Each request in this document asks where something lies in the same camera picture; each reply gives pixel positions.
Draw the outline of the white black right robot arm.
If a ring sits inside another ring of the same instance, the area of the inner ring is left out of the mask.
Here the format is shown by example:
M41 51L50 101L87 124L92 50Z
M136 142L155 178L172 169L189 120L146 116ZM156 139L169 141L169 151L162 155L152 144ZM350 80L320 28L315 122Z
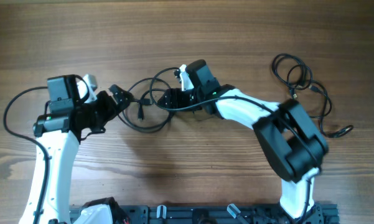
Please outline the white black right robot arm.
M205 110L252 129L271 168L282 180L279 204L296 223L314 207L313 181L329 147L296 100L268 102L221 85L206 61L174 69L180 88L169 88L155 104L169 112Z

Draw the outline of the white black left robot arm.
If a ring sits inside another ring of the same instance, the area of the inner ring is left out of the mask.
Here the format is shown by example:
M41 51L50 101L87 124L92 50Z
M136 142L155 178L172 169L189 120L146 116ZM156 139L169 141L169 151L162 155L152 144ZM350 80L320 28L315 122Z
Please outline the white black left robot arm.
M72 167L82 131L103 134L105 125L125 110L133 95L117 85L95 93L94 76L49 78L49 111L34 124L36 162L21 223L70 223Z

